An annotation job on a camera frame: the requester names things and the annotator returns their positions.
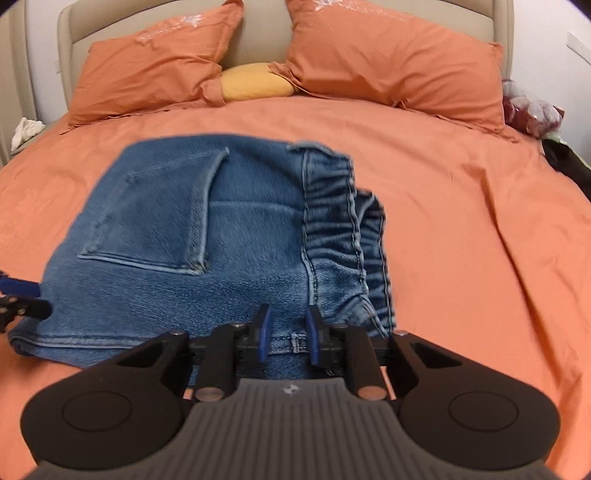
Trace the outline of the left beige nightstand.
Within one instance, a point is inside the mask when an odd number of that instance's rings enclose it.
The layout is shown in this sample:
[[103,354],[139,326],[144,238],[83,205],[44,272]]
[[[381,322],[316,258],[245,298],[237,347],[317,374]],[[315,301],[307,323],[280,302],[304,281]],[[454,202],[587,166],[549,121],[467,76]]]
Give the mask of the left beige nightstand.
[[13,159],[14,157],[16,157],[17,155],[19,155],[20,153],[22,153],[24,150],[26,150],[28,147],[30,147],[32,144],[34,144],[37,140],[43,138],[45,136],[45,134],[51,129],[53,128],[53,126],[57,123],[57,121],[51,122],[47,125],[45,125],[45,129],[38,133],[37,135],[31,137],[29,140],[27,140],[26,142],[22,143],[14,152],[10,153],[10,159]]

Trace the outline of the orange bed sheet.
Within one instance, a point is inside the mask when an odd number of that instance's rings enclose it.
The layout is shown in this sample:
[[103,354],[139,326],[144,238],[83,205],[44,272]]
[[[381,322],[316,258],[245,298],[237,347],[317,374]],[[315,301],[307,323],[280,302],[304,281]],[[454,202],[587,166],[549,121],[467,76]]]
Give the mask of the orange bed sheet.
[[58,122],[1,171],[1,267],[38,280],[120,151],[235,133],[346,153],[386,210],[400,328],[545,392],[561,416],[550,467],[590,470],[590,204],[539,145],[383,105],[305,96]]

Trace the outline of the left orange pillow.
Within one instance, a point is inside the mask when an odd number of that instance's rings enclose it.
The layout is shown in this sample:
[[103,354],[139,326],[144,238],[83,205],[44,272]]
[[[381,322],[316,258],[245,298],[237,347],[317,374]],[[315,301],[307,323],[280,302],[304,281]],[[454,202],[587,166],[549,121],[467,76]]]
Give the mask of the left orange pillow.
[[69,106],[71,127],[188,105],[221,106],[221,60],[243,3],[162,20],[90,46]]

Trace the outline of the white cloth on nightstand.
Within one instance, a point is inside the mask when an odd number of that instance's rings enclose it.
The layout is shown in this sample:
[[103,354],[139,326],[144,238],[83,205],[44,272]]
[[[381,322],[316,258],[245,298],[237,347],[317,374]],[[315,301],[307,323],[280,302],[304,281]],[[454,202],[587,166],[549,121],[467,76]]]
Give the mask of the white cloth on nightstand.
[[45,129],[46,125],[42,121],[22,117],[14,130],[10,152],[15,153],[22,145],[42,133]]

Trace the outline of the orange pillow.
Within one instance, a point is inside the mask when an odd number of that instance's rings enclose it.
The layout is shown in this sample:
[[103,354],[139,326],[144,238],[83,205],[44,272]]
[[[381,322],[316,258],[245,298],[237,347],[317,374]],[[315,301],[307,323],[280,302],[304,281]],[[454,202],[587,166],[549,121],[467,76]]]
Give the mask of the orange pillow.
[[162,20],[90,46],[69,106],[71,127],[188,105],[221,106],[221,60],[243,3]]
[[369,1],[290,1],[270,71],[310,95],[402,107],[500,132],[503,48]]

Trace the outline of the right orange pillow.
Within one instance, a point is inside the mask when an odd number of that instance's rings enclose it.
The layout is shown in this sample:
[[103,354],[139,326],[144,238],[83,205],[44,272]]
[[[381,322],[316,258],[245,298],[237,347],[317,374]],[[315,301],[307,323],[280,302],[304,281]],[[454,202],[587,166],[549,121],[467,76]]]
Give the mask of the right orange pillow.
[[290,1],[270,71],[310,95],[402,107],[500,132],[503,48],[369,1]]

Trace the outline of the small yellow pillow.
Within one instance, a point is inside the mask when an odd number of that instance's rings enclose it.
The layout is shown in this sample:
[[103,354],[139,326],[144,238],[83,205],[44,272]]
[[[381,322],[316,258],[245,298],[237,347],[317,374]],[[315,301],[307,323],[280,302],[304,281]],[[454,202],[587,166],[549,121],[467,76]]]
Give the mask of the small yellow pillow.
[[294,86],[270,71],[267,63],[235,66],[221,73],[221,92],[228,102],[290,97]]

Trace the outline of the blue denim jeans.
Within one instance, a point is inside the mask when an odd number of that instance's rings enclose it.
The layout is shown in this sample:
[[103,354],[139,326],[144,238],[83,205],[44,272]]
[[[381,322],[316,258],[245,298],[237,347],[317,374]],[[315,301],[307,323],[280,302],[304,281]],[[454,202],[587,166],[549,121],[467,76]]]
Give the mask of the blue denim jeans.
[[204,336],[270,306],[264,374],[307,373],[304,316],[394,329],[385,212],[353,162],[314,142],[198,135],[127,147],[48,261],[21,355],[86,368],[167,331]]

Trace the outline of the black jacket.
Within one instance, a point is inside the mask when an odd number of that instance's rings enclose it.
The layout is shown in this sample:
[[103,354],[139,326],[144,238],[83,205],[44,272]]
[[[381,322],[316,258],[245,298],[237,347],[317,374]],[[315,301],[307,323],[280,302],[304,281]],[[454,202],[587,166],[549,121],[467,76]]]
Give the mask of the black jacket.
[[572,180],[591,201],[591,169],[567,144],[544,139],[542,148],[546,160],[557,172]]

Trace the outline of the white wall switch plate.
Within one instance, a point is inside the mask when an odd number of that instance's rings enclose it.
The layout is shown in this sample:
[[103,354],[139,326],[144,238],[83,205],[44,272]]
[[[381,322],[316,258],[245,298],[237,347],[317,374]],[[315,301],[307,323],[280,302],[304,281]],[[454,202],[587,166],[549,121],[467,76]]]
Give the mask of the white wall switch plate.
[[588,64],[591,64],[591,49],[572,32],[567,33],[567,47]]

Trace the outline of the red and white plush toy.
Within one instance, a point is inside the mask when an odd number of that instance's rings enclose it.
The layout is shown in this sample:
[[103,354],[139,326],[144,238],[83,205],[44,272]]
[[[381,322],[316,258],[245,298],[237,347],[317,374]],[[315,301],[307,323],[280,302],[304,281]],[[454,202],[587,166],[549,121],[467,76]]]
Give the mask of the red and white plush toy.
[[505,123],[536,139],[560,128],[564,111],[549,102],[529,97],[513,80],[503,81]]

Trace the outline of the beige upholstered headboard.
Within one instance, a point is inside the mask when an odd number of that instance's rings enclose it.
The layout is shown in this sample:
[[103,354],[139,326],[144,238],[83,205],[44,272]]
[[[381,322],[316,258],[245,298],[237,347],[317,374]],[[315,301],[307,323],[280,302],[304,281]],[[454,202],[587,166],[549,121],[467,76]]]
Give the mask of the beige upholstered headboard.
[[[514,47],[514,3],[494,0],[390,0],[380,6],[424,18],[484,42],[504,47],[502,76],[511,76]],[[65,99],[70,102],[90,46],[139,32],[162,20],[197,14],[221,5],[219,1],[117,0],[77,1],[58,17],[57,43]],[[242,24],[233,35],[221,65],[277,61],[287,55],[291,20],[280,0],[245,2]]]

